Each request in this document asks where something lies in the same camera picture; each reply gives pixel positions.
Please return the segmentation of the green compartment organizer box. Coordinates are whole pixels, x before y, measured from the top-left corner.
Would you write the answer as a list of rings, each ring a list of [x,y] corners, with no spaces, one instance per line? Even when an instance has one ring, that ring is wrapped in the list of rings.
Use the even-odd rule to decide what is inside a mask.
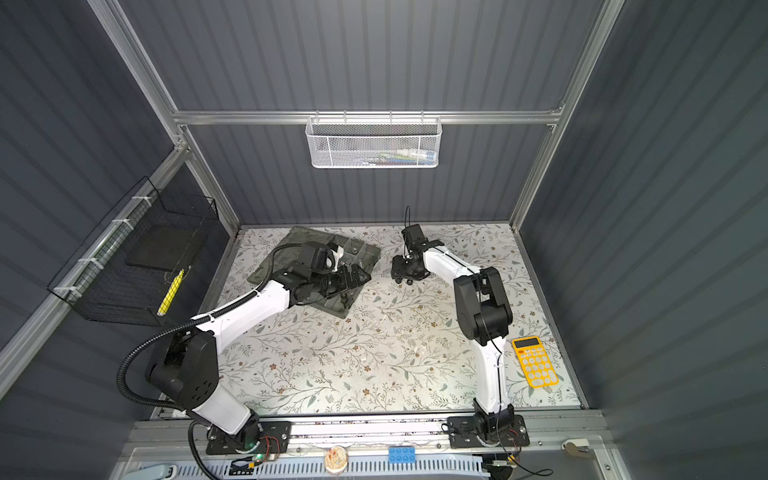
[[[310,306],[345,318],[372,278],[381,249],[340,233],[293,227],[248,277],[263,290],[280,284],[288,305]]]

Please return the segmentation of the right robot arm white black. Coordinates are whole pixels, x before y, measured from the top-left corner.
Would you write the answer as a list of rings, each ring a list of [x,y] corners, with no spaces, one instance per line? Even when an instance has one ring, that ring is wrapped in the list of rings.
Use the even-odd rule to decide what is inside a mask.
[[[475,431],[485,441],[514,424],[505,373],[505,340],[513,313],[501,275],[480,268],[430,240],[418,224],[401,231],[405,252],[392,260],[395,282],[412,284],[437,276],[454,289],[457,322],[476,357],[477,387],[473,399]]]

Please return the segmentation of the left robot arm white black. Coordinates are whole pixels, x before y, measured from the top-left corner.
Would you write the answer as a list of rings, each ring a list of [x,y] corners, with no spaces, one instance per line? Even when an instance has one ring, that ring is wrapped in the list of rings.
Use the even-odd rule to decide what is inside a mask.
[[[261,435],[261,420],[223,384],[221,357],[265,321],[294,307],[334,300],[371,279],[334,242],[289,243],[270,253],[266,271],[246,294],[155,340],[146,380],[176,408],[245,444]]]

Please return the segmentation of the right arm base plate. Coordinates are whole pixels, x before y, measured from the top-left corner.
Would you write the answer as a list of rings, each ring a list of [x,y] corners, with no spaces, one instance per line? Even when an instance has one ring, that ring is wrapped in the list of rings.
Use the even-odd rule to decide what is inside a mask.
[[[475,416],[451,416],[441,424],[454,449],[494,448],[520,449],[530,445],[524,418],[515,414],[512,421],[491,421],[481,426]]]

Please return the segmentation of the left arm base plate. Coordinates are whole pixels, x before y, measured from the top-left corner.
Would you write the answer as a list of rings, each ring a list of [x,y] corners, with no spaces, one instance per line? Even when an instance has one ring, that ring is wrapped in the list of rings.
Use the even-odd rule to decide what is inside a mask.
[[[208,455],[277,455],[287,451],[293,424],[288,421],[251,421],[236,434],[212,426],[207,433]]]

